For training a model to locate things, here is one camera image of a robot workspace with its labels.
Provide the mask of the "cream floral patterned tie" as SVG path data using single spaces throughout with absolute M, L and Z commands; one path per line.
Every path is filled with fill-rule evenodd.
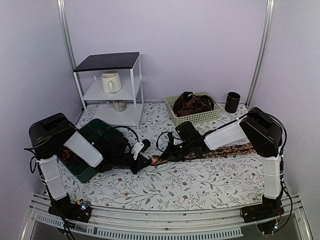
M 149 157 L 152 166 L 158 166 L 168 162 L 191 161 L 196 159 L 208 158 L 228 158 L 236 155 L 256 154 L 256 151 L 251 143 L 236 144 L 230 146 L 222 146 L 216 150 L 211 150 L 207 153 L 192 152 L 182 157 L 172 158 L 171 156 L 152 155 Z

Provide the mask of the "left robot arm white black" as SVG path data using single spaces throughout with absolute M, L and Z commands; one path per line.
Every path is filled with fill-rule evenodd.
M 49 196 L 56 201 L 55 209 L 63 217 L 70 217 L 75 210 L 74 205 L 66 200 L 68 194 L 58 162 L 62 162 L 81 183 L 118 166 L 137 174 L 152 164 L 142 155 L 149 148 L 150 141 L 139 140 L 138 134 L 126 127 L 136 139 L 136 143 L 130 144 L 120 129 L 121 126 L 111 126 L 98 118 L 77 128 L 63 113 L 30 126 L 32 146 L 27 151 L 33 153 L 41 181 Z

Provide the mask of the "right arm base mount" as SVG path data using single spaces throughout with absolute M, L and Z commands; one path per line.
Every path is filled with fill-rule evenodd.
M 271 221 L 258 223 L 258 231 L 263 235 L 272 235 L 281 229 L 284 222 L 282 214 L 284 213 L 281 198 L 270 199 L 262 197 L 262 203 L 242 207 L 239 214 L 245 223 L 258 222 L 273 218 Z

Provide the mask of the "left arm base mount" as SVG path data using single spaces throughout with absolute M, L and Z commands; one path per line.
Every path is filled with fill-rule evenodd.
M 89 201 L 83 199 L 71 202 L 69 198 L 51 201 L 48 213 L 78 222 L 88 223 L 91 217 L 92 208 Z

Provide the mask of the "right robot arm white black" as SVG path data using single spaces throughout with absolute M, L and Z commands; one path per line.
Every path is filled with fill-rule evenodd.
M 262 218 L 269 218 L 278 210 L 275 199 L 282 194 L 283 151 L 287 142 L 287 131 L 276 117 L 253 107 L 248 113 L 204 134 L 200 134 L 190 121 L 181 123 L 175 130 L 182 143 L 175 145 L 172 133 L 168 132 L 169 142 L 162 151 L 171 161 L 185 160 L 187 154 L 191 153 L 202 158 L 203 154 L 248 139 L 262 162 L 263 196 L 268 199 L 259 206 L 258 213 Z

